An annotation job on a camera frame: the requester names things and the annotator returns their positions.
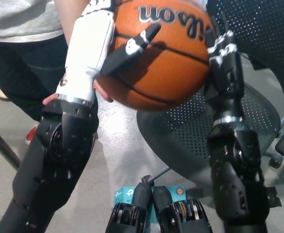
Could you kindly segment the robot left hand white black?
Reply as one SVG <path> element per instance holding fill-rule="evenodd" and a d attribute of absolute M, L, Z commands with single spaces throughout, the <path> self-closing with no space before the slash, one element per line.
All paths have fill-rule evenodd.
<path fill-rule="evenodd" d="M 66 75 L 57 86 L 57 99 L 91 107 L 94 81 L 133 62 L 161 28 L 159 23 L 153 23 L 108 53 L 115 29 L 114 9 L 113 0 L 92 0 L 76 20 L 67 51 Z"/>

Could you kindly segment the robot right hand white black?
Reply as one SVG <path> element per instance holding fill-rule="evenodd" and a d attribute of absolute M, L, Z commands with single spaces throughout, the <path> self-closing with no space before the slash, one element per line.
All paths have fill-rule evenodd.
<path fill-rule="evenodd" d="M 224 33 L 221 34 L 214 17 L 214 29 L 205 33 L 205 42 L 210 77 L 204 88 L 205 101 L 213 112 L 213 125 L 238 122 L 244 118 L 241 99 L 244 95 L 244 80 L 241 59 L 224 13 L 220 13 Z"/>

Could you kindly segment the person hand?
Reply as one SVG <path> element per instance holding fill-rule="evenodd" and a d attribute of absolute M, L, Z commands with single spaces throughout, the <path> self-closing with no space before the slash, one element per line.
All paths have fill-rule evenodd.
<path fill-rule="evenodd" d="M 99 92 L 104 100 L 107 102 L 113 102 L 112 97 L 110 97 L 107 92 L 99 85 L 98 81 L 94 81 L 94 88 Z M 58 94 L 54 93 L 43 100 L 43 105 L 47 105 L 50 101 L 55 100 Z"/>

